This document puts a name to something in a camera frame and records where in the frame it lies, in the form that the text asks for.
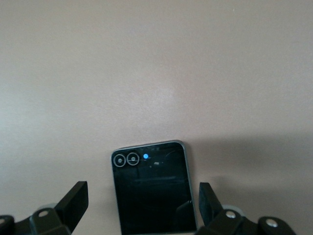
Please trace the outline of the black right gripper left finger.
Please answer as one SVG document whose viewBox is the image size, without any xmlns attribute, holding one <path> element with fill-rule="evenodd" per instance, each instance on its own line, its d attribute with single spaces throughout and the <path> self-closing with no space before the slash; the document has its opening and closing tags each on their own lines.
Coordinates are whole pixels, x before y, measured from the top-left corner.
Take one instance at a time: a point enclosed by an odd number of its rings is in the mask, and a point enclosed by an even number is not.
<svg viewBox="0 0 313 235">
<path fill-rule="evenodd" d="M 88 183 L 77 182 L 54 206 L 41 208 L 30 217 L 33 235 L 70 235 L 89 206 Z"/>
</svg>

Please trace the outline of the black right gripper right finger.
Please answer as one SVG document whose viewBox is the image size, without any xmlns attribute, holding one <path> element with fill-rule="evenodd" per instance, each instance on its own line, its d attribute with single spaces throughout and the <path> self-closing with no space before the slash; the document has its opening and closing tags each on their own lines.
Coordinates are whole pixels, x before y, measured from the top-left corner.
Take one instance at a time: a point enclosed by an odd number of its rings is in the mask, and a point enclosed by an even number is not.
<svg viewBox="0 0 313 235">
<path fill-rule="evenodd" d="M 246 235 L 244 218 L 236 211 L 224 209 L 209 183 L 200 183 L 199 210 L 204 223 L 200 235 Z"/>
</svg>

